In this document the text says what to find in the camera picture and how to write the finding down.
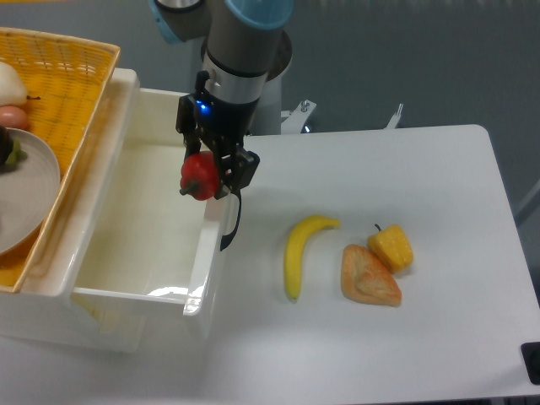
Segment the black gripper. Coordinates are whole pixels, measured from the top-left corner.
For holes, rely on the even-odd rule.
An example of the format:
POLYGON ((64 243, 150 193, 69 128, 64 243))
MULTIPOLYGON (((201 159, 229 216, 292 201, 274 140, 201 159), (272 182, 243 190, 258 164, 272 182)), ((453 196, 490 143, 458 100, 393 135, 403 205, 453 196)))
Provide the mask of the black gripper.
POLYGON ((219 200, 249 186, 260 163, 257 154, 242 146, 257 100, 244 104, 230 103, 211 94, 206 89, 207 84, 211 84, 210 73, 199 71, 195 91, 179 99, 175 129, 183 135, 184 160, 198 154, 202 143, 213 150, 219 175, 214 198, 219 200))

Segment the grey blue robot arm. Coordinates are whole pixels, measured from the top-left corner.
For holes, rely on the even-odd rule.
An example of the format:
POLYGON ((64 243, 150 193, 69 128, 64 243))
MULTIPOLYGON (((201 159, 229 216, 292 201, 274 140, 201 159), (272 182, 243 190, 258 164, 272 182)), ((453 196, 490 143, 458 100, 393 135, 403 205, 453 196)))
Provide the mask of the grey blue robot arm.
POLYGON ((244 148, 284 39, 291 1, 152 1, 168 42, 203 38, 192 93, 179 99, 176 130, 186 148, 180 193, 196 200, 239 194, 260 162, 244 148))

